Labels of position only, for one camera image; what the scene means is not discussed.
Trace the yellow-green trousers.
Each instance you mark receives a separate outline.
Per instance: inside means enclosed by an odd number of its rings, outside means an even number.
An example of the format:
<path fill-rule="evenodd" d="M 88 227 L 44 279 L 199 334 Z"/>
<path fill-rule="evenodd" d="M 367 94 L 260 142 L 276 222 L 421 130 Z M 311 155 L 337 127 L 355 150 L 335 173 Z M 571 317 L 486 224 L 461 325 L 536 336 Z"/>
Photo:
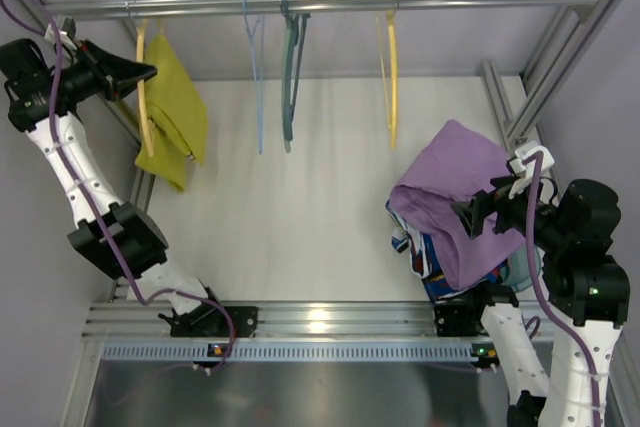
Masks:
<path fill-rule="evenodd" d="M 207 107 L 164 33 L 151 40 L 144 61 L 157 69 L 144 85 L 155 154 L 147 155 L 142 140 L 135 165 L 183 192 L 188 163 L 206 160 Z"/>

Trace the cream plastic hanger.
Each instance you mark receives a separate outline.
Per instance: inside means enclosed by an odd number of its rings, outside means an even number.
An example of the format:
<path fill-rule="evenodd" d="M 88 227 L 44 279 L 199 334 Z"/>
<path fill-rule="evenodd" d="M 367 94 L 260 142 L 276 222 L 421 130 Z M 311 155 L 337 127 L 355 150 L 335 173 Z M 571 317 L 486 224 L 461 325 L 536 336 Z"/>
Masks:
<path fill-rule="evenodd" d="M 136 27 L 137 39 L 136 39 L 136 61 L 142 63 L 145 55 L 145 39 L 146 31 L 149 26 L 149 20 L 144 19 Z M 151 123 L 148 116 L 147 104 L 146 104 L 146 91 L 145 81 L 141 80 L 137 83 L 137 99 L 138 99 L 138 113 L 139 113 L 139 127 L 142 134 L 143 145 L 146 149 L 147 155 L 152 158 L 155 154 L 154 150 L 154 138 L 151 131 Z"/>

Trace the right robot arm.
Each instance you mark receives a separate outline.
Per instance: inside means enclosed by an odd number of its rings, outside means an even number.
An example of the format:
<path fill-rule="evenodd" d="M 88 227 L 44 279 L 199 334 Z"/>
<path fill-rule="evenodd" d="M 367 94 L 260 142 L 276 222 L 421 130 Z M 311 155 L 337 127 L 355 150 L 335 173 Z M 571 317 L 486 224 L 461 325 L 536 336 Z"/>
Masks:
<path fill-rule="evenodd" d="M 482 282 L 434 306 L 440 337 L 486 335 L 474 351 L 477 366 L 497 360 L 509 388 L 510 426 L 601 426 L 606 413 L 611 357 L 628 318 L 630 282 L 609 255 L 621 219 L 618 196 L 594 180 L 570 183 L 558 205 L 536 201 L 532 188 L 509 198 L 509 177 L 492 180 L 453 210 L 471 236 L 497 216 L 496 232 L 513 228 L 543 251 L 531 276 L 540 309 L 554 326 L 551 369 L 544 370 L 513 289 Z"/>

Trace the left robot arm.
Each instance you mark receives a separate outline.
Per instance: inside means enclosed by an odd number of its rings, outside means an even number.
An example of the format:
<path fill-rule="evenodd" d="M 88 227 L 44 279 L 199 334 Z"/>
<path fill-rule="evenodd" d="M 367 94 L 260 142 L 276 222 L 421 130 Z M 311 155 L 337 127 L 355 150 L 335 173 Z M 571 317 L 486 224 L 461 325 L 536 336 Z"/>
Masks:
<path fill-rule="evenodd" d="M 114 193 L 88 146 L 78 104 L 94 95 L 114 100 L 129 94 L 155 76 L 156 68 L 110 54 L 90 41 L 65 49 L 70 66 L 49 66 L 33 40 L 6 43 L 1 72 L 11 124 L 41 151 L 65 192 L 74 222 L 70 244 L 111 279 L 126 279 L 141 303 L 166 299 L 171 312 L 161 318 L 171 336 L 252 336 L 257 307 L 222 306 L 209 287 L 172 264 L 159 227 Z"/>

